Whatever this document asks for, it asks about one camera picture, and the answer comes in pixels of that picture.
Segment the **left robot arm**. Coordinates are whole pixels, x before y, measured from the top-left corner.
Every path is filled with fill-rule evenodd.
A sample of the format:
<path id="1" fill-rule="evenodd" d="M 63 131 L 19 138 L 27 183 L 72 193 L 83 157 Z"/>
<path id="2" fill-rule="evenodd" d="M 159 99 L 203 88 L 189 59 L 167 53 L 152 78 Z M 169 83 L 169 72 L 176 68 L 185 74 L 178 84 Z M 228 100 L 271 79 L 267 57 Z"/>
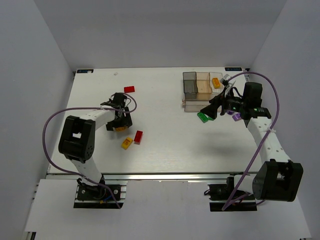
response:
<path id="1" fill-rule="evenodd" d="M 130 101 L 128 95 L 116 92 L 99 108 L 81 116 L 66 117 L 58 151 L 76 167 L 84 186 L 98 187 L 105 183 L 93 159 L 96 131 L 102 127 L 109 132 L 130 128 L 133 124 L 127 104 Z"/>

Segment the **yellow rounded lego brick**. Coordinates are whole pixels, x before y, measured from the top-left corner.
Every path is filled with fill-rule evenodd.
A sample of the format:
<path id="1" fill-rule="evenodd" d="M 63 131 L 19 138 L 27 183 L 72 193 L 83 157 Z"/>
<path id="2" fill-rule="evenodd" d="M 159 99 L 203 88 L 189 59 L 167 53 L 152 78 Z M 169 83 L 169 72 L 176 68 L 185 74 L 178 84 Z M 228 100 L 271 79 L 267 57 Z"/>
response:
<path id="1" fill-rule="evenodd" d="M 115 128 L 114 130 L 115 130 L 116 132 L 122 132 L 122 131 L 125 131 L 127 128 L 128 128 L 127 126 L 123 126 L 123 127 L 117 127 L 117 128 Z"/>

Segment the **red long lego brick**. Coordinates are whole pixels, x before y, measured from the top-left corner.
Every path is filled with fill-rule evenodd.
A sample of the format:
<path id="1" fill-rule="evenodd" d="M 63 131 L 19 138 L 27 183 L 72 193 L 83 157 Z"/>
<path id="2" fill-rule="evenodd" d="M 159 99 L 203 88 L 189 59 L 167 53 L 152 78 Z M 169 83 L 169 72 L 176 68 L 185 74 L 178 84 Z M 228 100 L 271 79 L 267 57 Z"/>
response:
<path id="1" fill-rule="evenodd" d="M 137 130 L 133 140 L 134 143 L 139 145 L 142 141 L 142 137 L 143 137 L 143 131 Z"/>

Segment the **yellow square lego brick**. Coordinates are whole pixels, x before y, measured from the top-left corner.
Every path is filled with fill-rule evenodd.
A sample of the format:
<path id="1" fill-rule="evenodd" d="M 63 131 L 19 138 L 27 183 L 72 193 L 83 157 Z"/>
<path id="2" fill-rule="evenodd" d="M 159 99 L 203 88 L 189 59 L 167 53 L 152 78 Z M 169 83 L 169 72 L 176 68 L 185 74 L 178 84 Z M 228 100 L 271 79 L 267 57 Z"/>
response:
<path id="1" fill-rule="evenodd" d="M 126 137 L 125 140 L 122 142 L 121 147 L 124 150 L 127 150 L 132 143 L 133 143 L 133 139 L 130 137 Z"/>

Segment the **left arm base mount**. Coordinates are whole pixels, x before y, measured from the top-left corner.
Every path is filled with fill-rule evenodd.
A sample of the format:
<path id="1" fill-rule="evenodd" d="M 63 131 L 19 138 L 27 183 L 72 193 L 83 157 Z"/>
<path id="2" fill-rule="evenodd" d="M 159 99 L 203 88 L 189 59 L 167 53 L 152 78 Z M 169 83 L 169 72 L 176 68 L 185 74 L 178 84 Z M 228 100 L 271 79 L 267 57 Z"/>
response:
<path id="1" fill-rule="evenodd" d="M 121 209 L 125 198 L 127 186 L 124 184 L 107 184 L 110 191 L 101 186 L 85 185 L 77 181 L 77 188 L 73 203 L 74 209 Z"/>

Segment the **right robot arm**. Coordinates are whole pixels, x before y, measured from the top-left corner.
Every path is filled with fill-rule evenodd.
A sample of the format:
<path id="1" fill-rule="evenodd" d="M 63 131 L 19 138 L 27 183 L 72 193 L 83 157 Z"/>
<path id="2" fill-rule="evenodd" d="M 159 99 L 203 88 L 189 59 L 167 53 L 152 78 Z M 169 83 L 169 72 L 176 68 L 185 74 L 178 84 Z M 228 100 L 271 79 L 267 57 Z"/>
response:
<path id="1" fill-rule="evenodd" d="M 246 171 L 232 177 L 234 187 L 231 192 L 243 191 L 257 200 L 293 202 L 296 198 L 303 176 L 303 167 L 293 162 L 285 153 L 276 133 L 269 110 L 262 107 L 263 86 L 260 83 L 247 82 L 242 96 L 235 96 L 232 91 L 224 90 L 210 100 L 201 113 L 216 119 L 218 109 L 224 115 L 227 111 L 240 114 L 240 118 L 251 133 L 262 166 L 255 176 Z"/>

